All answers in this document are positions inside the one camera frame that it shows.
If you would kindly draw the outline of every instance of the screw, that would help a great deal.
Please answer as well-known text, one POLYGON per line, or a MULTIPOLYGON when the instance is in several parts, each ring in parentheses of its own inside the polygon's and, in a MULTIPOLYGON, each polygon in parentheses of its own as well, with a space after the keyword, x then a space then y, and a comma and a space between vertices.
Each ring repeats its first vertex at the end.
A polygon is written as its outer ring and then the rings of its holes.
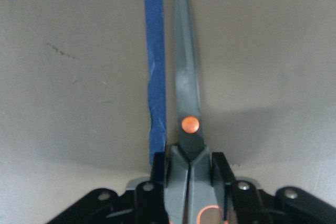
POLYGON ((292 189, 286 189, 285 190, 285 196, 287 198, 290 198, 290 199, 296 199, 298 196, 298 194, 296 193, 296 191, 292 190, 292 189))
POLYGON ((247 183, 247 182, 245 182, 245 181, 240 181, 239 183, 238 183, 238 188, 240 189, 240 190, 248 190, 248 189, 250 189, 250 185, 249 185, 249 183, 247 183))
POLYGON ((146 184, 144 184, 144 185, 142 186, 142 189, 143 189, 144 191, 151 191, 151 190, 154 189, 154 185, 153 185, 153 183, 151 183, 151 182, 147 182, 146 184))
POLYGON ((103 191, 99 196, 98 199, 100 201, 108 200, 111 197, 111 195, 107 191, 103 191))

